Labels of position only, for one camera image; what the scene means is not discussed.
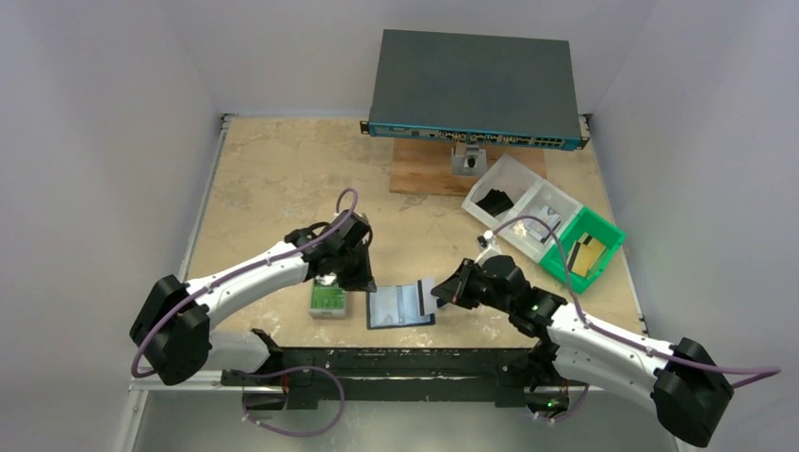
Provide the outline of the white card black stripe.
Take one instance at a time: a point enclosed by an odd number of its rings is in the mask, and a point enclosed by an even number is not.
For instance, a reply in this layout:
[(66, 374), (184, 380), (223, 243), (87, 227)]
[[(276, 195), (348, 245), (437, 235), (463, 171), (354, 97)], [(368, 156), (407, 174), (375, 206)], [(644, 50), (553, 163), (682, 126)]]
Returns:
[(405, 322), (432, 318), (437, 311), (436, 298), (431, 291), (434, 287), (432, 277), (398, 287), (398, 306)]

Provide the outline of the blue card holder wallet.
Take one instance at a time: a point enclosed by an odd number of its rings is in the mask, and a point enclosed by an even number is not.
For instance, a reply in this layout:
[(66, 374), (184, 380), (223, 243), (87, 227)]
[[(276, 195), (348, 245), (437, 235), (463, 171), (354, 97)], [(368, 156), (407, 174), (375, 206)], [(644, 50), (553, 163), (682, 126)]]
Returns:
[(432, 318), (405, 322), (398, 306), (400, 285), (378, 287), (375, 293), (367, 293), (367, 328), (369, 330), (398, 329), (428, 326), (436, 323), (436, 312)]

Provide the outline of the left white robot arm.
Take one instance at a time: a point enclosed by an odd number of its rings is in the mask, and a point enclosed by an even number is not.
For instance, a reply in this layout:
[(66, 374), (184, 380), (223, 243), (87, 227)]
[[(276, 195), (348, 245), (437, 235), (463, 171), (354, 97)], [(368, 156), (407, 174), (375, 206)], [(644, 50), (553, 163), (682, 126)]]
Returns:
[(211, 332), (227, 317), (290, 286), (333, 275), (346, 291), (373, 292), (367, 219), (346, 210), (330, 223), (295, 229), (270, 249), (207, 277), (157, 280), (129, 331), (137, 346), (132, 375), (167, 386), (193, 377), (213, 348)]

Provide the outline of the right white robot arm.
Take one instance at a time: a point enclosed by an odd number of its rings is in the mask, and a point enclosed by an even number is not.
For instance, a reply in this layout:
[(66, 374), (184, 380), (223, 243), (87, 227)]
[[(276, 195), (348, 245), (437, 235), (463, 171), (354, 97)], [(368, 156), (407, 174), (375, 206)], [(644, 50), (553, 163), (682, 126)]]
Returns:
[(481, 263), (464, 259), (432, 289), (440, 304), (505, 313), (562, 378), (587, 383), (637, 403), (656, 415), (673, 436), (706, 447), (734, 390), (703, 346), (641, 336), (590, 315), (575, 304), (532, 285), (508, 255)]

